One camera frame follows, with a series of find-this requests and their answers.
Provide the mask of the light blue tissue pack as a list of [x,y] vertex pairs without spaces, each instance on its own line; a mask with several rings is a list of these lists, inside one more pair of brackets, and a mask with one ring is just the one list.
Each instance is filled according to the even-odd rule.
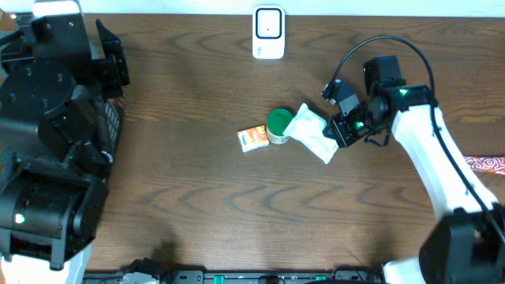
[[326,126],[322,117],[310,110],[306,103],[302,103],[283,134],[300,141],[325,164],[329,164],[339,146],[335,140],[323,135]]

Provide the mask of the green lid jar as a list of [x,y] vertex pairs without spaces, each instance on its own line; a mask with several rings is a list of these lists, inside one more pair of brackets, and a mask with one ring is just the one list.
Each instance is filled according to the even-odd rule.
[[289,136],[284,135],[284,131],[293,119],[290,111],[282,108],[274,109],[267,117],[267,138],[273,144],[284,144],[289,140]]

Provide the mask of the small orange snack box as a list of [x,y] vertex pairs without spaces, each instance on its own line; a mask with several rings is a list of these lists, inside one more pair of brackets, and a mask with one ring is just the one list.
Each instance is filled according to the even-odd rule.
[[244,153],[265,148],[270,144],[265,125],[238,131],[238,140]]

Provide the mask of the red chocolate bar wrapper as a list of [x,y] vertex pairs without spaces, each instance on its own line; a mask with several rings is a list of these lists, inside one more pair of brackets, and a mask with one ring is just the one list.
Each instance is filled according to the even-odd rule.
[[466,156],[465,161],[473,171],[490,174],[505,174],[504,157],[475,157]]

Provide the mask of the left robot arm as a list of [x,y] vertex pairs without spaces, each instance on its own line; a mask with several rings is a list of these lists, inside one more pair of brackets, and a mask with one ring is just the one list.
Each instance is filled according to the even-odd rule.
[[1,40],[1,269],[8,283],[80,283],[130,82],[121,40],[82,13],[22,13]]

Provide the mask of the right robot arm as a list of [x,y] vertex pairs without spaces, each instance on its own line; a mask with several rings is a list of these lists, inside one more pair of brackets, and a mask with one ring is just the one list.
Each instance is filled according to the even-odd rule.
[[452,140],[432,90],[408,85],[395,56],[363,66],[368,102],[341,80],[322,96],[340,112],[323,134],[347,148],[385,132],[412,160],[428,192],[436,227],[417,256],[382,266],[387,283],[502,283],[504,208],[469,168]]

